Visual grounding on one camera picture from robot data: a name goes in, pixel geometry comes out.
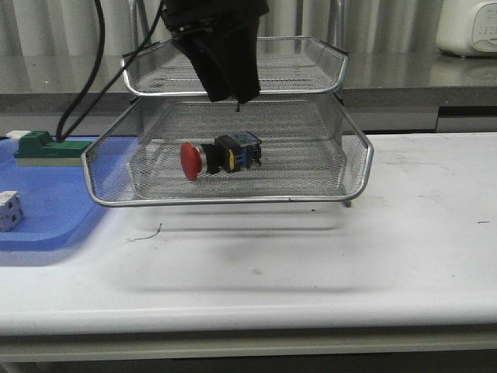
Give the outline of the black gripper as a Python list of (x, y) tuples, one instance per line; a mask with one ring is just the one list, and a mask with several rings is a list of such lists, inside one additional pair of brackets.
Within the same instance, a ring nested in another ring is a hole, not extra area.
[[(211, 102), (234, 97), (244, 104), (260, 93), (257, 65), (259, 18), (267, 1), (164, 1), (162, 20), (173, 45), (193, 66)], [(220, 34), (222, 68), (204, 35)]]

